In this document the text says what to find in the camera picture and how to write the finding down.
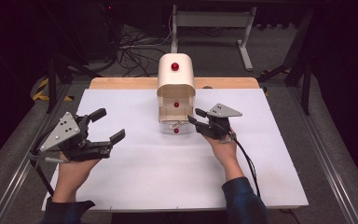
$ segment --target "metal frame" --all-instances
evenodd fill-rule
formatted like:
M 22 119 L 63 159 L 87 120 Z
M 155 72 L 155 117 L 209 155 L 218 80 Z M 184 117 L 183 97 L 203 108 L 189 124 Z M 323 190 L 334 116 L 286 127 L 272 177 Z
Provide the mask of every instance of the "metal frame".
M 177 5 L 172 10 L 172 45 L 171 53 L 178 52 L 178 26 L 191 27 L 246 27 L 245 34 L 238 40 L 243 63 L 247 71 L 253 71 L 253 66 L 246 50 L 246 43 L 251 33 L 252 24 L 255 19 L 256 7 L 250 12 L 200 12 L 200 11 L 178 11 Z

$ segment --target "sleeve cuff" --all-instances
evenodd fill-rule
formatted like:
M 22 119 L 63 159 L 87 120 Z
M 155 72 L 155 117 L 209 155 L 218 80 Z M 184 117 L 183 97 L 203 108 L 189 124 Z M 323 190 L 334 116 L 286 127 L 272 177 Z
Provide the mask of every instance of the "sleeve cuff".
M 239 195 L 239 194 L 254 193 L 248 178 L 245 176 L 228 180 L 228 182 L 226 182 L 222 186 L 222 189 L 223 192 L 225 193 L 226 199 L 232 198 L 235 195 Z
M 92 201 L 54 203 L 49 197 L 42 223 L 80 223 L 82 215 L 93 206 Z

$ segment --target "red button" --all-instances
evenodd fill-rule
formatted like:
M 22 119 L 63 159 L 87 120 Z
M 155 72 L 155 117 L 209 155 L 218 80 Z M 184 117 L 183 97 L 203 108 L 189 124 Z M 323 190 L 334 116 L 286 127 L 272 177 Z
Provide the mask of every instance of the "red button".
M 171 69 L 172 69 L 173 71 L 179 70 L 179 64 L 178 64 L 178 63 L 172 63 L 172 64 L 171 64 Z

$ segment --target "dark sleeve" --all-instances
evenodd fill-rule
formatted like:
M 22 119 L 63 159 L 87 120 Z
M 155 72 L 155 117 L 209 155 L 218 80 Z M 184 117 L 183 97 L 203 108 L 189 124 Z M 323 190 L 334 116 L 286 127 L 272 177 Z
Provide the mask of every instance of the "dark sleeve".
M 46 211 L 41 224 L 61 224 L 61 223 L 81 223 L 80 219 L 83 214 L 95 203 L 85 201 L 79 203 L 54 203 L 51 197 L 46 203 Z
M 248 178 L 229 180 L 222 189 L 225 192 L 229 224 L 270 223 L 267 208 L 254 194 Z

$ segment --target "white table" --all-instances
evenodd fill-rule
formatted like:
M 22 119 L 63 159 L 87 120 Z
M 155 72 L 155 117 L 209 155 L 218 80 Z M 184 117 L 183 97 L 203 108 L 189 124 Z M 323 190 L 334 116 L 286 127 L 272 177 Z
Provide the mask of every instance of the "white table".
M 221 103 L 243 116 L 230 122 L 255 164 L 261 198 L 267 208 L 308 205 L 296 169 L 260 89 L 197 90 L 195 107 Z M 157 90 L 86 90 L 78 108 L 85 115 L 106 108 L 107 116 L 89 125 L 90 141 L 106 141 L 121 129 L 127 136 L 111 158 L 102 160 L 77 193 L 93 200 L 91 210 L 115 212 L 224 209 L 222 166 L 199 133 L 162 134 Z M 241 168 L 250 176 L 238 150 Z M 51 186 L 55 186 L 57 172 Z

